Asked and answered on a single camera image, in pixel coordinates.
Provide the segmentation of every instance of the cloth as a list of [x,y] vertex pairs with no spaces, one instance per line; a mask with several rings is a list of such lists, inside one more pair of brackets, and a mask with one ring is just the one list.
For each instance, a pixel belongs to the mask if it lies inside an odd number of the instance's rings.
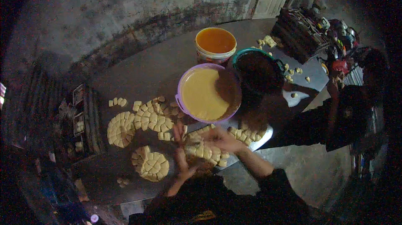
[[328,152],[359,140],[366,133],[370,108],[364,103],[361,86],[348,85],[340,91],[334,135],[326,141],[331,99],[323,106],[302,112],[282,132],[260,149],[289,145],[313,145],[325,143]]
[[188,180],[167,205],[130,216],[129,224],[305,224],[307,204],[283,169],[258,179],[256,196],[228,190],[220,176]]

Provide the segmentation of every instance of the wall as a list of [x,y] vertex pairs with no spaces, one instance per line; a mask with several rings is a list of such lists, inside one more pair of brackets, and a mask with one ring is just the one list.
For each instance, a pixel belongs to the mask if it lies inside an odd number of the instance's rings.
[[250,19],[256,0],[28,0],[2,63],[16,85],[40,60],[53,75],[87,78],[188,31]]

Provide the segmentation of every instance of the floor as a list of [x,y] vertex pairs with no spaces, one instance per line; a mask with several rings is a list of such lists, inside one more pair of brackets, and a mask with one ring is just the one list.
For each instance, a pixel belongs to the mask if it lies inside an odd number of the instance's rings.
[[[361,43],[384,50],[381,33],[365,14],[364,7],[357,0],[325,0],[328,9],[324,12],[327,19],[341,18],[359,31]],[[326,89],[319,93],[305,109],[310,110],[322,105],[329,98]],[[294,191],[310,206],[329,211],[344,189],[352,171],[352,157],[349,147],[326,152],[323,145],[288,146],[259,150],[263,159],[270,161],[276,168],[283,168]],[[225,185],[237,194],[255,194],[256,181],[237,163],[219,173]],[[128,219],[132,213],[143,212],[142,202],[121,204],[115,207],[121,218]]]

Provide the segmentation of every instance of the stainless steel tabletop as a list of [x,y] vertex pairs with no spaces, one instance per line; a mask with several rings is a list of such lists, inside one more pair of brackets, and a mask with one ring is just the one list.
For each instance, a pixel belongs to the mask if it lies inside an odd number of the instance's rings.
[[[238,50],[241,50],[257,46],[256,40],[262,39],[269,34],[274,23],[275,20],[273,19],[259,19],[232,22],[218,27],[230,31],[237,40]],[[172,157],[171,152],[173,150],[171,148],[158,145],[162,144],[162,142],[158,141],[156,132],[139,131],[135,135],[135,141],[129,147],[121,149],[108,144],[106,127],[110,119],[116,114],[131,111],[134,101],[147,102],[160,95],[164,95],[169,102],[174,100],[180,77],[185,71],[197,64],[194,47],[197,32],[193,31],[164,41],[94,76],[91,85],[101,96],[99,110],[102,117],[101,124],[104,126],[103,139],[107,143],[109,152],[76,166],[76,170],[81,172],[81,178],[91,200],[103,204],[118,204],[151,198],[162,190],[168,182],[169,176],[173,175],[170,173],[161,182],[149,182],[140,178],[131,165],[131,152],[137,147],[146,144],[150,144],[153,151],[162,151],[169,158]],[[264,50],[272,52],[274,58],[279,58],[284,63],[288,63],[291,69],[296,67],[303,69],[303,74],[293,76],[294,83],[313,88],[319,92],[328,82],[328,77],[317,60],[313,59],[301,65],[295,59],[286,56],[276,48],[269,49],[265,46]],[[307,83],[304,79],[305,76],[311,78],[311,83]],[[300,105],[300,99],[303,98],[300,96],[294,99],[290,97],[288,92],[284,92],[283,95],[291,109],[296,109]],[[126,98],[127,105],[125,107],[108,107],[108,100],[114,97]],[[235,117],[222,123],[223,127],[237,128],[238,121],[235,120]],[[197,126],[203,127],[206,124],[197,123],[191,126],[190,131],[193,128],[197,128]],[[252,151],[258,149],[272,137],[273,133],[274,129],[269,127],[264,137],[259,142],[254,142],[250,149]],[[231,156],[228,164],[231,165],[236,161],[237,158]],[[120,188],[116,182],[116,179],[120,176],[128,176],[132,184],[125,188]]]

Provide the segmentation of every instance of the batter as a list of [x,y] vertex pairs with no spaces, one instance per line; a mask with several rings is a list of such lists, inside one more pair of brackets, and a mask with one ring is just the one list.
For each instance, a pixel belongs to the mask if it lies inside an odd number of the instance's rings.
[[217,120],[229,107],[215,90],[219,73],[212,69],[197,69],[182,87],[183,103],[188,111],[202,120]]

